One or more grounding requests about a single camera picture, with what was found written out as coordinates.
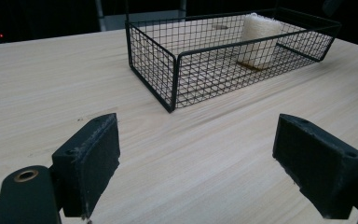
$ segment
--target wire grid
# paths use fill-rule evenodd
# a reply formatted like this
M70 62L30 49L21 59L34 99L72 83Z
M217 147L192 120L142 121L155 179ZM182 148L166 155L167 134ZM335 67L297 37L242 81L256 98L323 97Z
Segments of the wire grid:
M167 105L172 105L175 59L139 30L131 29L132 65Z
M281 35L244 42L245 15L131 23L135 73L172 112L319 62L337 32L281 21Z

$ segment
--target screw hole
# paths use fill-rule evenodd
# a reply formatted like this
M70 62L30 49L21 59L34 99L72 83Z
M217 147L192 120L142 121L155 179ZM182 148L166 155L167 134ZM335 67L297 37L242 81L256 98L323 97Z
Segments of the screw hole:
M14 176L14 181L19 182L19 183L26 182L28 180L34 179L38 174L39 174L39 172L37 170L23 171L23 172L17 174L16 176Z

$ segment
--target clamp jaw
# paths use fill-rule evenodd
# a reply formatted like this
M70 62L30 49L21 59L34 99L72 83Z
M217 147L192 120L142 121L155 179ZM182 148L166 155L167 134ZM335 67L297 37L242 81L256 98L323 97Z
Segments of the clamp jaw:
M280 115L272 156L324 218L358 209L358 150L313 123Z
M53 155L53 165L29 166L8 175L0 192L0 224L61 223L90 218L117 169L116 114L89 121Z

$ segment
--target wood grain surface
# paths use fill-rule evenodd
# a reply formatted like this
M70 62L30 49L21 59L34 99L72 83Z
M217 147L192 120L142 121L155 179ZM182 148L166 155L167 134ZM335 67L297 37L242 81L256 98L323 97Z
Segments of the wood grain surface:
M101 223L356 223L323 219L272 158L280 113L358 149L358 46L168 114L128 66L125 32L0 45L0 185L90 119L117 113L120 166ZM83 223L67 218L63 223Z

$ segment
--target metal mesh basket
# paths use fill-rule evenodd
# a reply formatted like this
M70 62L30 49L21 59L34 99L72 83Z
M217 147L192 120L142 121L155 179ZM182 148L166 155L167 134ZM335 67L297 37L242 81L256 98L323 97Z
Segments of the metal mesh basket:
M323 60L341 26L286 8L259 10L282 32L243 41L250 13L127 21L130 67L172 112ZM251 55L247 64L263 66L239 63L244 54Z

